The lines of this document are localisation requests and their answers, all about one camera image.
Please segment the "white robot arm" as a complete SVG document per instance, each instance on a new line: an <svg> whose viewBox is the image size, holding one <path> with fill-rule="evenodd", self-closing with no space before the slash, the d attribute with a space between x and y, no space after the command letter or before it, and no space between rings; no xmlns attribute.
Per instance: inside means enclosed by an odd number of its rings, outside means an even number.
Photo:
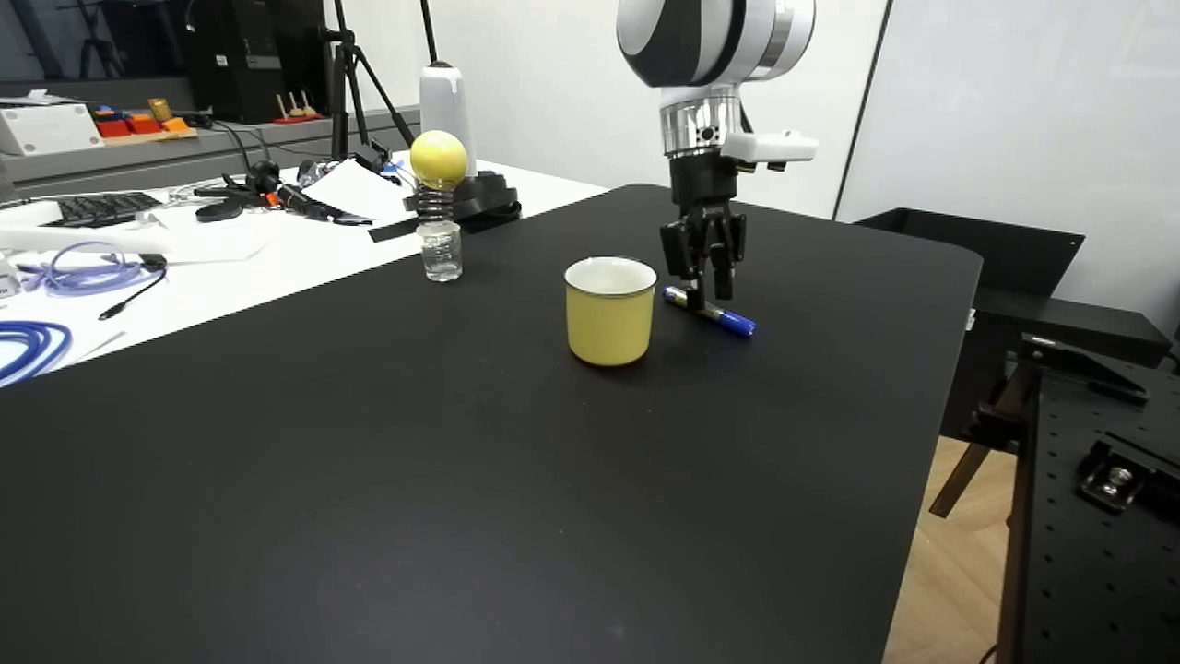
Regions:
<svg viewBox="0 0 1180 664"><path fill-rule="evenodd" d="M814 141L755 133L744 82L790 75L814 36L814 0L619 0L614 47L658 88L658 141L677 217L658 229L666 273L682 305L703 315L703 283L732 296L744 260L744 217L731 209L738 176L765 165L811 164Z"/></svg>

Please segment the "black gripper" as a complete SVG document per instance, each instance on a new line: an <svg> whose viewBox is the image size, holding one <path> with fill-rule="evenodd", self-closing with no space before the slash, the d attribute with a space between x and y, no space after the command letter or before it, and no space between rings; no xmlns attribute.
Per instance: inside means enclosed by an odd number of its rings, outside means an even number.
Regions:
<svg viewBox="0 0 1180 664"><path fill-rule="evenodd" d="M692 213L715 223L711 240L711 273L715 296L732 296L732 273L744 260L744 223L731 213L731 198L738 197L738 165L720 154L682 154L669 164L669 203L677 207L674 223L658 224L658 248L666 273L682 283L685 305L701 310L701 234L689 223Z"/></svg>

